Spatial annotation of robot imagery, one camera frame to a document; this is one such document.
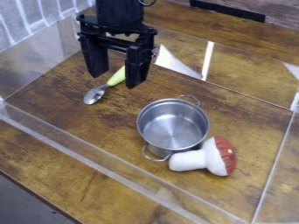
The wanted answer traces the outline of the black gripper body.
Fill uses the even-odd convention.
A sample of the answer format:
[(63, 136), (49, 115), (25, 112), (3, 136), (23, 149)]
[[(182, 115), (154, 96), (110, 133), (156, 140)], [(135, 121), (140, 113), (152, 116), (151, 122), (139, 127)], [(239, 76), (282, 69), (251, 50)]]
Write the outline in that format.
[(130, 46), (142, 46), (151, 53), (155, 49), (158, 30), (144, 24), (144, 9), (156, 0), (96, 0), (96, 14), (80, 14), (80, 39), (96, 41), (107, 49), (127, 52)]

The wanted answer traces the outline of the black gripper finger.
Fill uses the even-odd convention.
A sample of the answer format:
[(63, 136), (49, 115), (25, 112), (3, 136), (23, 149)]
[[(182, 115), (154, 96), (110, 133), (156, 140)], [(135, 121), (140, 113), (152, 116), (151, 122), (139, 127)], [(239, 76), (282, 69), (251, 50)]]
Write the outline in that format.
[(126, 86), (135, 88), (148, 75), (152, 53), (140, 45), (131, 45), (126, 54)]
[(88, 73), (98, 78), (108, 71), (108, 49), (88, 38), (80, 39), (80, 46)]

